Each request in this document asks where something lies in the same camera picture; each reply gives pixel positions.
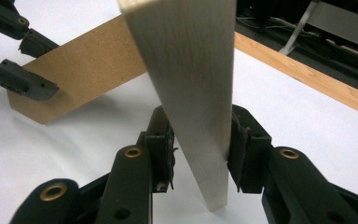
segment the wood grain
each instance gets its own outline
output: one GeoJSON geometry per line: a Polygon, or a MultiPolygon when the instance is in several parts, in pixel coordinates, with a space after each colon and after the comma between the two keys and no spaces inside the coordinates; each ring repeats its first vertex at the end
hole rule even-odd
{"type": "Polygon", "coordinates": [[[227,203],[235,0],[119,0],[209,210],[227,203]]]}
{"type": "Polygon", "coordinates": [[[46,102],[7,92],[13,109],[41,124],[65,115],[146,71],[122,17],[85,33],[24,68],[60,87],[46,102]]]}
{"type": "Polygon", "coordinates": [[[279,52],[235,34],[235,48],[358,111],[358,90],[279,52]]]}

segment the black clamp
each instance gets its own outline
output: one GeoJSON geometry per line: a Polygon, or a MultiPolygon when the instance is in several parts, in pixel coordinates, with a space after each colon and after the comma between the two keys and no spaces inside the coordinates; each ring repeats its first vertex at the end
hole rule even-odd
{"type": "Polygon", "coordinates": [[[29,25],[28,20],[14,7],[14,0],[0,0],[0,33],[13,39],[22,39],[21,53],[38,58],[58,47],[36,30],[29,29],[29,25]]]}
{"type": "MultiPolygon", "coordinates": [[[[10,223],[151,223],[152,193],[172,182],[173,139],[158,107],[137,144],[117,153],[110,174],[81,189],[71,180],[49,181],[10,223]]],[[[269,223],[358,223],[358,195],[329,183],[300,151],[273,147],[257,120],[235,105],[227,165],[243,193],[263,191],[269,223]]]]}
{"type": "Polygon", "coordinates": [[[0,63],[0,86],[36,101],[50,99],[59,89],[55,83],[9,60],[0,63]]]}
{"type": "MultiPolygon", "coordinates": [[[[29,29],[29,24],[14,7],[14,0],[0,0],[0,33],[22,39],[21,53],[38,58],[58,47],[36,30],[29,29]]],[[[50,99],[59,89],[55,83],[27,72],[9,60],[0,63],[0,86],[36,101],[50,99]]]]}

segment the white surface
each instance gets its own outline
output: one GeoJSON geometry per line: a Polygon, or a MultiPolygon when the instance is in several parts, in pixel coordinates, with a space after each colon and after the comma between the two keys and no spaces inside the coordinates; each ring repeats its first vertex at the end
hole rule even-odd
{"type": "MultiPolygon", "coordinates": [[[[31,27],[58,44],[118,15],[114,1],[16,1],[31,27]]],[[[30,61],[19,41],[0,35],[0,62],[30,61]]],[[[308,155],[326,178],[358,193],[358,112],[236,51],[234,104],[247,108],[274,146],[308,155]]],[[[108,173],[116,152],[134,144],[159,101],[148,76],[108,92],[49,126],[10,109],[0,88],[0,223],[39,184],[71,178],[79,186],[108,173]]],[[[184,155],[177,151],[174,191],[154,196],[154,223],[267,223],[261,197],[236,192],[209,213],[184,155]]]]}

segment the brass rivet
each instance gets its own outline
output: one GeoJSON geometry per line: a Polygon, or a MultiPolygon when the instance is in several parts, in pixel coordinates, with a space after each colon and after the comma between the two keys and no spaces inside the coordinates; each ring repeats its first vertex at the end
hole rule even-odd
{"type": "Polygon", "coordinates": [[[19,18],[19,23],[25,24],[25,23],[27,23],[27,20],[24,18],[19,18]]]}
{"type": "Polygon", "coordinates": [[[58,198],[60,198],[67,190],[66,185],[63,183],[55,183],[52,185],[49,185],[47,188],[45,188],[42,193],[40,193],[40,200],[45,202],[54,201],[58,198]]]}
{"type": "Polygon", "coordinates": [[[281,149],[280,151],[281,155],[284,156],[287,159],[295,160],[300,157],[298,153],[294,152],[292,149],[281,149]]]}
{"type": "Polygon", "coordinates": [[[126,155],[126,157],[128,157],[128,158],[138,157],[141,154],[142,154],[142,150],[138,147],[129,148],[124,153],[124,155],[126,155]]]}

